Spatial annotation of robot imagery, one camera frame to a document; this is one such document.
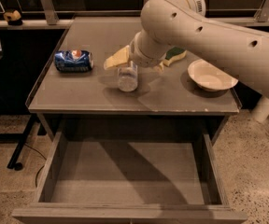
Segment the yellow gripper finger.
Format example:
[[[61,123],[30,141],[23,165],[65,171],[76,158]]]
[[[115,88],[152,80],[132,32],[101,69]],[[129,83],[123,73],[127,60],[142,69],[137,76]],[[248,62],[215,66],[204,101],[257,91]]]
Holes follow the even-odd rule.
[[[125,46],[124,48],[118,50],[112,56],[107,58],[104,62],[104,68],[106,70],[111,68],[118,68],[120,66],[124,66],[129,61],[129,46]]]
[[[157,64],[156,66],[153,67],[153,69],[158,73],[162,73],[164,70],[163,63]]]

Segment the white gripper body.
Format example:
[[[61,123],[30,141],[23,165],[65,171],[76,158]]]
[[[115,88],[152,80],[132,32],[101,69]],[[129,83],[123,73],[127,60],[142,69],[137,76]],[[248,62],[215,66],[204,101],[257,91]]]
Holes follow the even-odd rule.
[[[155,67],[168,50],[168,45],[157,42],[146,31],[141,31],[130,43],[129,59],[140,67]]]

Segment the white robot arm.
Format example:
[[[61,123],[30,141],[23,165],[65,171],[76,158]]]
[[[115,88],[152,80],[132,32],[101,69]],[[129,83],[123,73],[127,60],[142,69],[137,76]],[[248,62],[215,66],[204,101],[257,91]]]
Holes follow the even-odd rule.
[[[205,0],[148,0],[141,10],[142,30],[107,58],[104,68],[129,61],[154,67],[178,47],[269,98],[269,33],[210,20],[204,8]]]

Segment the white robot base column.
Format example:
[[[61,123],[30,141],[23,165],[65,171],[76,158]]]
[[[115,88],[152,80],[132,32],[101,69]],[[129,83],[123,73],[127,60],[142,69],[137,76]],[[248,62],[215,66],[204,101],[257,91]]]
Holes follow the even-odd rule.
[[[269,99],[262,96],[251,111],[251,116],[258,122],[264,122],[269,116]]]

